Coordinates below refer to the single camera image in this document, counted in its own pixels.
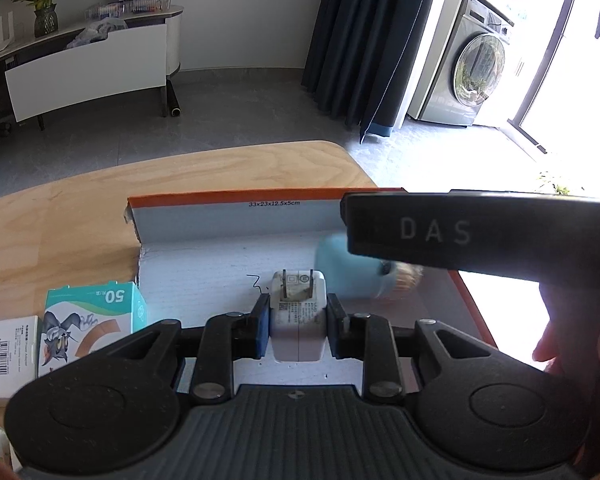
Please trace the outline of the right hand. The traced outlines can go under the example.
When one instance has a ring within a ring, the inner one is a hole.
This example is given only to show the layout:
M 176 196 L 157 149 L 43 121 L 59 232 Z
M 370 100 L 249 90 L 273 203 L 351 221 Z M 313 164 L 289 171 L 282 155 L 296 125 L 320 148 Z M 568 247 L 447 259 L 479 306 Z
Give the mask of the right hand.
M 576 468 L 584 478 L 600 479 L 600 287 L 542 284 L 540 294 L 550 320 L 533 359 L 583 394 L 591 421 Z

